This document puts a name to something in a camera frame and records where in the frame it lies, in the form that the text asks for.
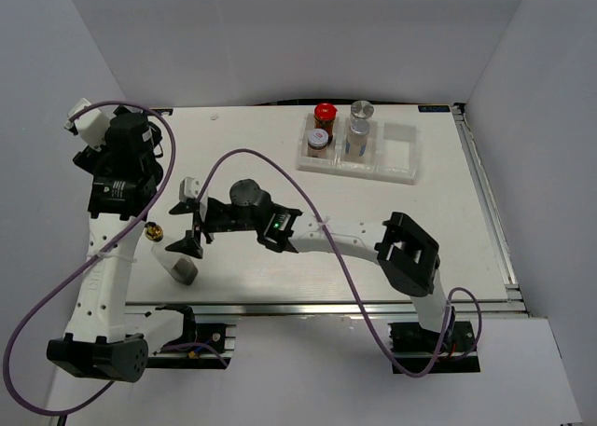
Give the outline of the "clear bottle dark contents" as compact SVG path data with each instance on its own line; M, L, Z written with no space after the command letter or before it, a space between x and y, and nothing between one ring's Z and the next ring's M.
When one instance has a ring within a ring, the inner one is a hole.
M151 253L174 281L190 286L198 275L197 267L190 257L167 250L174 238L166 235L162 227L154 222L145 224L145 235L152 242Z

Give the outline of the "purple lid spice jar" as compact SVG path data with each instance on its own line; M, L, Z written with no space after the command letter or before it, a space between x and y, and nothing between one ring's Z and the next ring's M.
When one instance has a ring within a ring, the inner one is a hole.
M313 129L307 137L307 156L310 158L325 158L329 136L324 129Z

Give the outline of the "red lid sauce jar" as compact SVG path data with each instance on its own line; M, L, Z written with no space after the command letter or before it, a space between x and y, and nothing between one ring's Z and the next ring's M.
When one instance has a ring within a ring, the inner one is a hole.
M327 133L328 143L333 140L334 124L337 117L337 108L332 103L319 103L313 110L314 126Z

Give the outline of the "white tube bottle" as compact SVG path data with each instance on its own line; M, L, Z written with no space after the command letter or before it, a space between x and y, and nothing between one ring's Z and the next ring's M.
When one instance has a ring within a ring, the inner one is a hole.
M366 119L352 119L346 134L345 154L348 158L361 158L364 156L370 123Z

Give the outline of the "silver lid white shaker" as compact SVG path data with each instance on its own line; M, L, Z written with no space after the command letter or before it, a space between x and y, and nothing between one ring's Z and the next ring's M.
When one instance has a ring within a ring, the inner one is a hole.
M374 114L374 105L366 100L358 100L351 104L350 117L355 120L369 120Z

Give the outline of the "white three-slot organizer tray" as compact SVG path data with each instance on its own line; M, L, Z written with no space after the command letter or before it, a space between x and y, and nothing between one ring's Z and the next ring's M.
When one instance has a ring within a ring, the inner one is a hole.
M422 149L417 127L373 118L364 155L357 157L346 153L350 119L339 117L331 145L317 158L308 153L309 133L313 129L314 118L307 115L298 141L298 170L404 185L416 183Z

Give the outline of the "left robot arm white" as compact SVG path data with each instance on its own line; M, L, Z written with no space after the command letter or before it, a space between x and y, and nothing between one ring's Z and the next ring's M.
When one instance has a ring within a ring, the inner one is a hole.
M142 235L137 224L117 237L157 193L163 177L154 149L159 129L148 116L124 107L113 118L96 112L81 117L79 134L87 147L75 164L92 176L88 212L88 254L71 320L63 337L48 343L47 357L77 378L135 382L143 374L148 345L125 325L125 300L133 256Z

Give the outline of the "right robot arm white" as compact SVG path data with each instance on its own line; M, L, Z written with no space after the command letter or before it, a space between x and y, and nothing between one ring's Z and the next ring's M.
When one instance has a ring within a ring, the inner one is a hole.
M455 338L445 313L447 297L438 281L439 245L405 213L391 213L380 223L343 224L317 219L298 209L272 201L271 195L251 179L236 182L229 202L201 196L192 178L182 181L172 215L192 214L193 224L181 240L167 245L172 253L197 259L203 243L216 233L254 231L257 242L275 253L340 253L381 267L393 289L414 305L423 343L443 350Z

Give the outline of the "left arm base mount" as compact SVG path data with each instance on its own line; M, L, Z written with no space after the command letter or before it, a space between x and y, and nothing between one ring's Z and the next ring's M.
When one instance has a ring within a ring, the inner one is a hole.
M199 321L188 305L147 311L137 332L148 347L149 369L224 370L234 350L234 325Z

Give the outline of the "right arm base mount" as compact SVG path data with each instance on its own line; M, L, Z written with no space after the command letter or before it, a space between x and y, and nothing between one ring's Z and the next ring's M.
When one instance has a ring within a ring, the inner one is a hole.
M438 334L425 332L418 323L390 323L391 352L413 373L422 372L433 356ZM430 374L473 374L481 370L471 322L456 322L445 338Z

